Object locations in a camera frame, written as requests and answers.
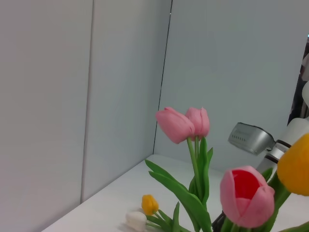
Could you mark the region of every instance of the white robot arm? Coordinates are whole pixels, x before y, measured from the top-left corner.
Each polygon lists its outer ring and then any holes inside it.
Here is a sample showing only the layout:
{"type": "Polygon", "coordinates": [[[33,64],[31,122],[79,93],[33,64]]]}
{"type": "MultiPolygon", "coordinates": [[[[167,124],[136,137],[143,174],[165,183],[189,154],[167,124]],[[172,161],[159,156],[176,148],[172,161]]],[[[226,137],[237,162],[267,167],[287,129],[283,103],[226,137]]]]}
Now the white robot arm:
{"type": "MultiPolygon", "coordinates": [[[[302,96],[305,103],[309,105],[309,82],[305,84],[302,96]]],[[[262,173],[271,167],[276,169],[282,155],[306,133],[309,133],[309,117],[294,118],[276,142],[263,129],[243,123],[238,123],[234,127],[228,140],[238,148],[253,154],[259,154],[267,149],[263,161],[256,168],[262,173]]]]}

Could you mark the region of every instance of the yellow tulip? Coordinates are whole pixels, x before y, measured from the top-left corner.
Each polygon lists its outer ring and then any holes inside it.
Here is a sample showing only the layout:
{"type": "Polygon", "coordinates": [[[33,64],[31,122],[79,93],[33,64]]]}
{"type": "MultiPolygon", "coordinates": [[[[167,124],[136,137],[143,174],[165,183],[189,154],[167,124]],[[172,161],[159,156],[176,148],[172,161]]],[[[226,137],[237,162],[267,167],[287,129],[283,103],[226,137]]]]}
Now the yellow tulip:
{"type": "Polygon", "coordinates": [[[144,195],[141,199],[141,207],[146,215],[152,215],[159,209],[159,204],[152,195],[144,195]]]}
{"type": "Polygon", "coordinates": [[[301,137],[281,157],[277,174],[290,192],[309,196],[309,134],[301,137]]]}

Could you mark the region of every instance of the tulip stem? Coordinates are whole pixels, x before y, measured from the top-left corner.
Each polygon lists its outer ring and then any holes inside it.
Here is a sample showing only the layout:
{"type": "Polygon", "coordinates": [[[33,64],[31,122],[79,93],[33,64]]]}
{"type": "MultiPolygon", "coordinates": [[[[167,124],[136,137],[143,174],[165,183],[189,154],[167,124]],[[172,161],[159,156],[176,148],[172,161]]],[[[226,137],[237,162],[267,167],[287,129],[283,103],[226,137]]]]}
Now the tulip stem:
{"type": "Polygon", "coordinates": [[[192,146],[192,141],[191,141],[190,137],[187,138],[187,143],[188,143],[191,161],[192,161],[192,165],[193,165],[195,183],[196,183],[196,186],[197,186],[197,194],[198,194],[198,198],[201,199],[202,198],[202,188],[201,188],[200,180],[199,180],[199,174],[198,174],[198,168],[197,168],[197,159],[195,157],[195,152],[194,152],[194,149],[193,149],[193,146],[192,146]]]}
{"type": "Polygon", "coordinates": [[[195,137],[194,145],[195,145],[195,157],[198,158],[198,136],[195,137]]]}

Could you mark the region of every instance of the tulip petal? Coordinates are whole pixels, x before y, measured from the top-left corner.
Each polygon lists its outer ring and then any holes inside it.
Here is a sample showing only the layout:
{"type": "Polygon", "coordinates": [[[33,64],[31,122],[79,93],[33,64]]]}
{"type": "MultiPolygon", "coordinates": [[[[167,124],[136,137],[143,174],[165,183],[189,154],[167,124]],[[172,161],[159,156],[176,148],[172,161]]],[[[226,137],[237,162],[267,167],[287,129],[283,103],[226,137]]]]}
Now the tulip petal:
{"type": "Polygon", "coordinates": [[[220,201],[223,212],[232,221],[235,222],[240,218],[238,211],[235,184],[232,171],[226,171],[220,183],[220,201]]]}
{"type": "Polygon", "coordinates": [[[274,213],[274,193],[274,189],[269,186],[259,187],[236,224],[245,228],[255,228],[263,225],[274,213]]]}
{"type": "Polygon", "coordinates": [[[158,111],[155,117],[162,131],[176,144],[193,136],[195,132],[193,123],[171,107],[158,111]]]}
{"type": "Polygon", "coordinates": [[[194,140],[195,136],[198,136],[199,139],[201,139],[202,137],[206,137],[208,135],[210,123],[207,111],[204,108],[196,109],[190,107],[185,113],[185,116],[190,119],[195,127],[195,134],[192,140],[194,140]]]}
{"type": "Polygon", "coordinates": [[[236,198],[252,199],[256,190],[260,187],[255,176],[245,170],[233,170],[233,177],[235,183],[235,196],[236,198]]]}
{"type": "Polygon", "coordinates": [[[267,185],[266,180],[264,179],[264,177],[262,176],[262,174],[260,174],[254,167],[252,166],[243,166],[240,168],[236,168],[236,170],[244,170],[247,171],[249,173],[252,173],[255,178],[258,180],[258,182],[260,183],[260,186],[265,186],[267,185]]]}

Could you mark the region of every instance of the silver metal part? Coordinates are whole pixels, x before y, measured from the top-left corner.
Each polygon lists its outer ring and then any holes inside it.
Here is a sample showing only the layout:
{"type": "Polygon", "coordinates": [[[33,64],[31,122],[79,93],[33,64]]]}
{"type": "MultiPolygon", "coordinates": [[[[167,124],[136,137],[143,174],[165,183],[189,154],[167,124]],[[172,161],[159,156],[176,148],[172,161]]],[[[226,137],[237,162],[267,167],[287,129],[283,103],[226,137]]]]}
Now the silver metal part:
{"type": "Polygon", "coordinates": [[[258,155],[265,149],[271,150],[275,144],[274,138],[260,127],[237,123],[228,141],[234,146],[258,155]]]}

